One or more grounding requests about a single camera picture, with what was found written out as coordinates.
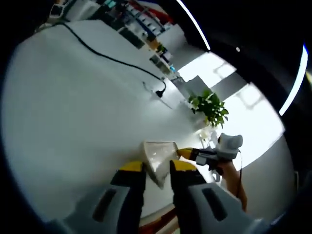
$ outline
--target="green leaves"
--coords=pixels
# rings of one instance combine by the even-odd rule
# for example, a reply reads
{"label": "green leaves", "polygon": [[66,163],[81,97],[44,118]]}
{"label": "green leaves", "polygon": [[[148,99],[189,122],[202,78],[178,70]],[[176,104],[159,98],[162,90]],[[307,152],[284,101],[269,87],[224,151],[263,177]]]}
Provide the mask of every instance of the green leaves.
{"label": "green leaves", "polygon": [[206,89],[203,91],[202,97],[206,99],[207,97],[209,97],[210,94],[212,94],[211,90]]}
{"label": "green leaves", "polygon": [[192,94],[188,101],[194,106],[193,113],[203,112],[206,116],[205,121],[212,127],[219,124],[223,127],[225,120],[228,120],[225,115],[228,115],[229,111],[224,108],[224,102],[220,102],[217,94],[211,90],[205,90],[202,96]]}
{"label": "green leaves", "polygon": [[223,109],[223,110],[221,111],[221,114],[223,114],[223,115],[228,115],[228,114],[229,114],[229,112],[228,112],[228,110],[227,110],[227,109]]}

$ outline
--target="window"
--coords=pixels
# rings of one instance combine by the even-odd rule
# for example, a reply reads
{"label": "window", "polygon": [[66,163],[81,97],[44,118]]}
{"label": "window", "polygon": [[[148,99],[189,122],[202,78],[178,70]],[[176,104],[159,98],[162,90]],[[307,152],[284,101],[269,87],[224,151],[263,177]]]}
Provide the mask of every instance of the window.
{"label": "window", "polygon": [[188,82],[199,76],[211,88],[236,69],[212,52],[205,53],[182,67],[178,72]]}
{"label": "window", "polygon": [[[283,134],[284,126],[269,101],[253,85],[247,84],[225,100],[229,121],[221,132],[232,136],[241,134],[243,145],[242,166],[245,167],[262,156]],[[234,160],[240,169],[240,155]]]}

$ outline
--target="white object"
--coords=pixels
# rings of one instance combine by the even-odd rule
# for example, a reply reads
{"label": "white object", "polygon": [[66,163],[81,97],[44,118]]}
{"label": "white object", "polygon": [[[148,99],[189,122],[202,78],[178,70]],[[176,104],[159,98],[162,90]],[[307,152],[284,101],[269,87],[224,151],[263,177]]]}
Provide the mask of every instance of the white object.
{"label": "white object", "polygon": [[66,18],[69,21],[86,20],[92,16],[100,5],[90,0],[77,0],[69,9]]}
{"label": "white object", "polygon": [[220,135],[216,148],[219,152],[236,155],[239,147],[243,145],[243,136],[229,136],[224,133]]}
{"label": "white object", "polygon": [[143,161],[148,165],[148,170],[156,179],[156,183],[163,188],[165,178],[170,172],[170,161],[178,159],[175,142],[143,142]]}

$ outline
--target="white desk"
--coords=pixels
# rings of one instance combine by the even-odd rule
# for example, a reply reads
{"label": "white desk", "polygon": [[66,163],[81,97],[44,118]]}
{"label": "white desk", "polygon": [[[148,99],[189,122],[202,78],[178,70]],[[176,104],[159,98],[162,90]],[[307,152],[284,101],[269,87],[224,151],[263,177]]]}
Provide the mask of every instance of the white desk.
{"label": "white desk", "polygon": [[[95,50],[162,75],[103,22],[69,25]],[[143,140],[201,147],[187,118],[192,113],[180,104],[168,108],[142,81],[163,88],[146,73],[91,53],[61,25],[18,47],[4,84],[3,143],[21,191],[43,220],[67,216],[88,191],[109,183],[138,158]],[[164,98],[179,95],[168,81]],[[142,216],[172,200],[169,190],[147,183]]]}

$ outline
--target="bright window light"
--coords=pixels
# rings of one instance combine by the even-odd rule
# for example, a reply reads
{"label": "bright window light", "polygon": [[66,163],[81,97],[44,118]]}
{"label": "bright window light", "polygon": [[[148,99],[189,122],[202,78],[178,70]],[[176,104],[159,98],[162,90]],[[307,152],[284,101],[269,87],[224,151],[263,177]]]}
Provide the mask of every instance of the bright window light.
{"label": "bright window light", "polygon": [[[241,99],[241,94],[246,91],[252,97],[262,97],[252,109]],[[261,157],[284,133],[278,113],[252,83],[227,98],[225,107],[229,111],[229,121],[224,124],[223,129],[221,126],[219,128],[225,134],[243,136],[243,145],[240,147],[243,168]],[[240,169],[239,154],[233,164],[236,169]]]}
{"label": "bright window light", "polygon": [[307,63],[308,63],[308,52],[307,52],[306,48],[303,46],[301,61],[300,61],[296,80],[293,84],[291,92],[288,95],[288,98],[286,99],[282,108],[279,110],[279,114],[281,116],[287,111],[288,107],[293,102],[294,97],[297,95],[297,93],[299,91],[299,88],[300,88],[301,83],[303,81],[304,73],[307,69]]}
{"label": "bright window light", "polygon": [[243,89],[241,89],[239,95],[243,99],[244,103],[248,106],[254,105],[262,96],[262,94],[254,85],[245,86]]}
{"label": "bright window light", "polygon": [[183,8],[183,10],[186,12],[186,14],[188,14],[188,16],[190,17],[190,19],[192,20],[193,24],[195,25],[196,29],[198,30],[199,34],[201,35],[201,38],[203,38],[203,41],[207,47],[208,50],[210,50],[210,46],[205,38],[205,35],[203,34],[203,32],[201,31],[198,23],[196,22],[196,20],[194,19],[194,17],[192,16],[192,14],[190,13],[189,9],[186,8],[186,6],[184,5],[184,3],[181,0],[176,0],[180,6]]}
{"label": "bright window light", "polygon": [[227,63],[218,68],[216,72],[221,76],[221,78],[226,78],[235,71],[236,69],[232,65]]}
{"label": "bright window light", "polygon": [[180,76],[183,77],[185,82],[194,79],[197,75],[198,58],[194,59],[192,62],[186,64],[180,70],[178,70]]}

